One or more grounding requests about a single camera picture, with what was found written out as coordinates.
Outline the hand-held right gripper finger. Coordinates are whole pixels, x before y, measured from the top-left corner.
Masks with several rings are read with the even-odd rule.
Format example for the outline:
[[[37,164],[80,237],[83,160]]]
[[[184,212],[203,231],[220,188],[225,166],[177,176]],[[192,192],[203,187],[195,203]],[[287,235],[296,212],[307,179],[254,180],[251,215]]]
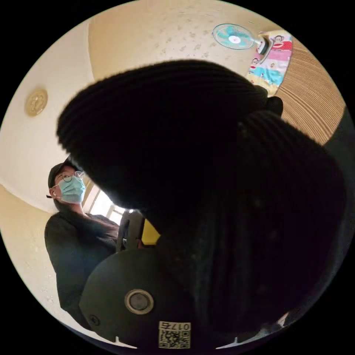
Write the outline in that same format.
[[[153,225],[145,219],[142,231],[142,244],[144,246],[155,246],[160,238],[160,234],[153,227]]]

